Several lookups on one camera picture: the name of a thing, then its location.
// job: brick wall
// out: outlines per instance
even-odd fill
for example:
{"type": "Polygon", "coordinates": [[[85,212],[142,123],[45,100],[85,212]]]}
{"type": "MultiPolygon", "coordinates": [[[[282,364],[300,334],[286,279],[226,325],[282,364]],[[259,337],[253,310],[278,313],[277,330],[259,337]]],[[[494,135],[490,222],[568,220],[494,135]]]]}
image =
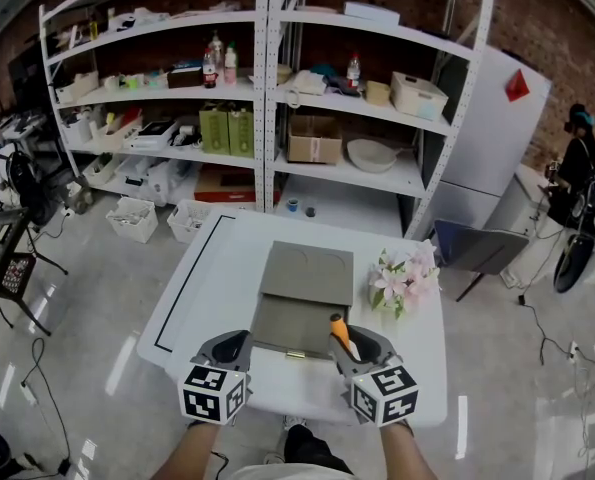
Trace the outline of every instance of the brick wall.
{"type": "MultiPolygon", "coordinates": [[[[8,78],[8,62],[25,49],[24,41],[37,33],[37,5],[43,2],[50,9],[59,1],[37,0],[0,35],[0,100],[4,106],[14,100],[8,78]]],[[[178,12],[218,1],[118,0],[114,5],[118,12],[130,8],[133,3],[145,5],[153,11],[178,12]]],[[[241,1],[245,7],[254,5],[254,0],[241,1]]],[[[307,3],[341,9],[344,1],[308,0],[307,3]]],[[[392,8],[402,15],[403,23],[429,30],[441,27],[445,5],[445,0],[359,1],[392,8]]],[[[479,8],[479,1],[457,0],[453,27],[455,37],[479,8]]],[[[197,44],[203,44],[209,32],[198,29],[159,34],[156,41],[136,38],[126,45],[134,53],[121,59],[119,50],[115,55],[115,47],[111,45],[106,52],[110,55],[104,54],[106,61],[100,69],[105,72],[151,69],[173,58],[195,55],[199,48],[197,44]]],[[[241,42],[242,63],[252,55],[251,33],[245,31],[237,37],[241,42]]],[[[595,19],[577,0],[495,0],[489,43],[518,53],[553,81],[551,96],[524,157],[524,163],[541,169],[549,160],[562,155],[568,144],[569,137],[562,126],[570,105],[576,101],[583,102],[595,115],[595,19]]],[[[342,72],[352,51],[359,47],[364,74],[384,82],[389,81],[390,72],[394,69],[427,75],[434,59],[433,52],[423,46],[407,44],[402,49],[401,41],[393,38],[314,25],[304,26],[303,44],[304,66],[328,62],[342,72]]]]}
{"type": "MultiPolygon", "coordinates": [[[[479,0],[457,0],[456,24],[470,21],[479,0]]],[[[578,0],[495,0],[489,44],[519,54],[553,85],[523,163],[541,170],[563,156],[573,103],[595,115],[595,18],[578,0]]]]}

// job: white table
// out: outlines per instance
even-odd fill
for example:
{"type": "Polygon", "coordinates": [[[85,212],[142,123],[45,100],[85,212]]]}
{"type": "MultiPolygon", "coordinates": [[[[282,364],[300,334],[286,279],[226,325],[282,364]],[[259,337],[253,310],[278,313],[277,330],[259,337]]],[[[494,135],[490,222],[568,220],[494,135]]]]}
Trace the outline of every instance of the white table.
{"type": "MultiPolygon", "coordinates": [[[[273,241],[347,250],[353,252],[355,268],[349,323],[386,336],[403,357],[420,387],[417,411],[410,418],[414,425],[437,425],[446,418],[446,352],[439,291],[429,294],[423,310],[400,320],[373,312],[365,292],[368,269],[381,250],[413,251],[415,242],[225,209],[213,211],[209,221],[197,237],[201,240],[191,245],[180,262],[144,331],[138,347],[142,357],[165,363],[176,380],[207,339],[250,329],[273,241]],[[170,350],[173,341],[172,353],[162,350],[170,350]]],[[[341,399],[343,378],[332,361],[296,359],[254,347],[250,375],[253,395],[248,403],[252,407],[328,422],[357,422],[341,399]]]]}

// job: green box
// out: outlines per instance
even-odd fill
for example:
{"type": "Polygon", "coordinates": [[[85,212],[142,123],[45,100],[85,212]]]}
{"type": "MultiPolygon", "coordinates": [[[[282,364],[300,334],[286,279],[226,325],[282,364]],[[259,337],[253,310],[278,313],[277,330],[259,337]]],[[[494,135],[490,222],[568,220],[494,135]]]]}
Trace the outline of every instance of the green box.
{"type": "Polygon", "coordinates": [[[228,112],[222,106],[206,104],[199,111],[199,126],[204,152],[229,155],[228,112]]]}
{"type": "Polygon", "coordinates": [[[255,158],[255,125],[253,112],[247,109],[228,113],[230,154],[255,158]]]}

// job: blue chair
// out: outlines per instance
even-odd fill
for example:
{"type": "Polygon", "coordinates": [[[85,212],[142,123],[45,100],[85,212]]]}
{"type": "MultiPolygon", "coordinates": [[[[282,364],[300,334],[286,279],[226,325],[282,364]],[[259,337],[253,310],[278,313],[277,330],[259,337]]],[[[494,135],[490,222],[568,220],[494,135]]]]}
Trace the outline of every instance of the blue chair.
{"type": "Polygon", "coordinates": [[[461,301],[485,275],[499,275],[526,247],[527,236],[495,229],[474,229],[457,222],[436,220],[431,237],[437,235],[440,265],[477,272],[457,298],[461,301]]]}

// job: white refrigerator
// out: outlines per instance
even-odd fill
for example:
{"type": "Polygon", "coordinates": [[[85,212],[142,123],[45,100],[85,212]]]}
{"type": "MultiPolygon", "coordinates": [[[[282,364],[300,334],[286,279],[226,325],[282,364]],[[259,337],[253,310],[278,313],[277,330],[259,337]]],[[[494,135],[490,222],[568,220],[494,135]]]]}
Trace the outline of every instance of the white refrigerator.
{"type": "MultiPolygon", "coordinates": [[[[450,70],[449,64],[440,87],[442,78],[450,84],[450,70]]],[[[550,80],[533,69],[486,47],[455,148],[416,238],[424,238],[435,219],[484,227],[533,137],[550,87],[550,80]],[[505,89],[518,70],[530,93],[511,102],[505,89]]]]}

